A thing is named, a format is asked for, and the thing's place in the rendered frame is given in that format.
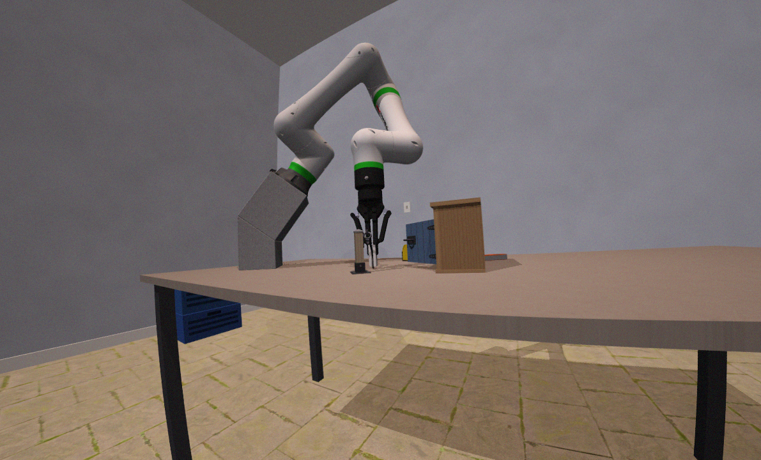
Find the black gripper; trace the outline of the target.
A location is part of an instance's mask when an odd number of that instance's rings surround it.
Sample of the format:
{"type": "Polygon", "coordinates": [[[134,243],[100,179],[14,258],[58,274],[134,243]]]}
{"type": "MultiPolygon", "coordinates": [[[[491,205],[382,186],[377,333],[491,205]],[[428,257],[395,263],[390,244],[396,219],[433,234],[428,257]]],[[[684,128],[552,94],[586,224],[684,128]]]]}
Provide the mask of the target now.
{"type": "Polygon", "coordinates": [[[365,230],[368,229],[371,232],[371,219],[373,219],[373,256],[371,254],[371,246],[364,241],[367,245],[367,254],[369,256],[369,266],[378,265],[377,254],[378,244],[383,242],[384,234],[388,226],[388,218],[391,216],[391,211],[384,208],[382,200],[382,190],[376,187],[363,188],[358,191],[358,206],[357,210],[350,213],[352,219],[356,224],[356,228],[362,230],[362,225],[358,219],[360,213],[365,221],[365,230]],[[378,217],[383,212],[384,218],[382,222],[382,228],[380,237],[378,237],[378,217]]]}

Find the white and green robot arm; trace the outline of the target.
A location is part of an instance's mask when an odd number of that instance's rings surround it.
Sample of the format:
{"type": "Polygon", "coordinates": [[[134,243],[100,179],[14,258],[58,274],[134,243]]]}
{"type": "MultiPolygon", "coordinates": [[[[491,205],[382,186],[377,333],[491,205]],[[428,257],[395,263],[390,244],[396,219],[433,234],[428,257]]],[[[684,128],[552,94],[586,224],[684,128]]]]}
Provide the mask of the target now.
{"type": "Polygon", "coordinates": [[[351,140],[355,187],[384,189],[383,163],[411,165],[423,142],[404,113],[403,101],[378,49],[360,43],[315,88],[276,116],[276,136],[295,154],[289,169],[270,169],[308,196],[334,159],[334,150],[315,131],[315,123],[360,82],[365,84],[386,130],[363,128],[351,140]],[[393,131],[393,132],[392,132],[393,131]]]}

